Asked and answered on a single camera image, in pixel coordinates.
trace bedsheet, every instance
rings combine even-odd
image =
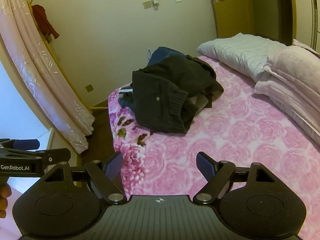
[[[250,78],[217,60],[200,59],[213,67],[225,91],[194,118],[185,136],[140,127],[131,110],[118,104],[120,89],[110,94],[110,125],[114,148],[124,157],[126,195],[188,194],[192,199],[206,184],[196,167],[199,151],[242,167],[261,162],[305,203],[300,237],[320,239],[320,147],[267,96],[254,94]]]

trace curtain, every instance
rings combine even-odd
[[[78,153],[86,150],[85,136],[92,134],[94,117],[51,57],[26,0],[0,0],[0,34],[20,76],[44,113]]]

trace wooden door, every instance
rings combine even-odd
[[[251,0],[212,0],[218,38],[255,34]]]

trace human hand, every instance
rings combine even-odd
[[[7,215],[5,211],[8,207],[7,198],[10,197],[11,194],[11,188],[8,184],[0,187],[0,218],[5,218]]]

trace black jacket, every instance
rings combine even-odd
[[[138,124],[156,132],[187,133],[198,110],[189,98],[223,92],[206,62],[175,55],[132,72],[132,110]]]

